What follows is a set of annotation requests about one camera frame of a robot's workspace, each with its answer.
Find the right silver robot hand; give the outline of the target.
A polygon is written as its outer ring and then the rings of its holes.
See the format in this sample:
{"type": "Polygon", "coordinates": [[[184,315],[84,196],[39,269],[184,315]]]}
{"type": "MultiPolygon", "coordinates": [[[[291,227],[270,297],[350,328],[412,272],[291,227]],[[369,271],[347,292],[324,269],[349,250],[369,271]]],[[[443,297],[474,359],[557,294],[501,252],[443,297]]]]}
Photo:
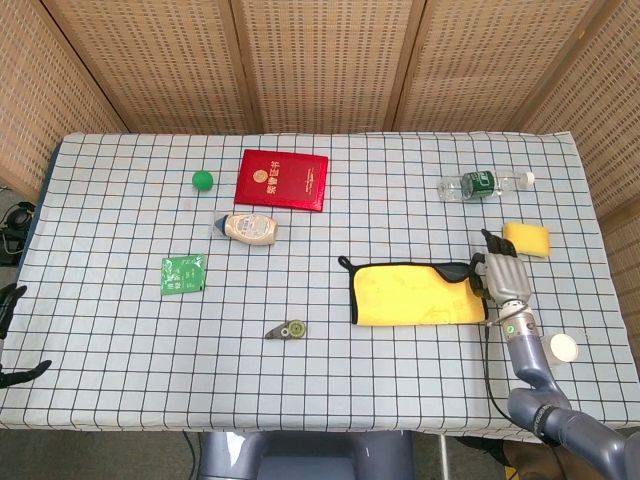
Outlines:
{"type": "Polygon", "coordinates": [[[531,288],[524,263],[514,244],[505,238],[481,230],[486,253],[476,252],[469,265],[469,281],[475,296],[491,299],[498,306],[509,301],[529,302],[531,288]]]}

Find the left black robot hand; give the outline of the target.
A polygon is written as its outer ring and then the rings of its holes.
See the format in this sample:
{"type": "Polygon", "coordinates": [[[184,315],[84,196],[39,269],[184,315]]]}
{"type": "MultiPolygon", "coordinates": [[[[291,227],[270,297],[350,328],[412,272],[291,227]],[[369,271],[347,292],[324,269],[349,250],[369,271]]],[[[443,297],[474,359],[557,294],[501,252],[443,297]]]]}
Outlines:
{"type": "MultiPolygon", "coordinates": [[[[4,348],[17,302],[26,293],[26,290],[26,285],[18,286],[16,283],[10,283],[1,288],[1,348],[4,348]]],[[[14,371],[11,373],[1,371],[0,389],[4,390],[14,385],[31,382],[43,375],[51,367],[51,364],[52,362],[50,360],[44,360],[30,370],[14,371]]]]}

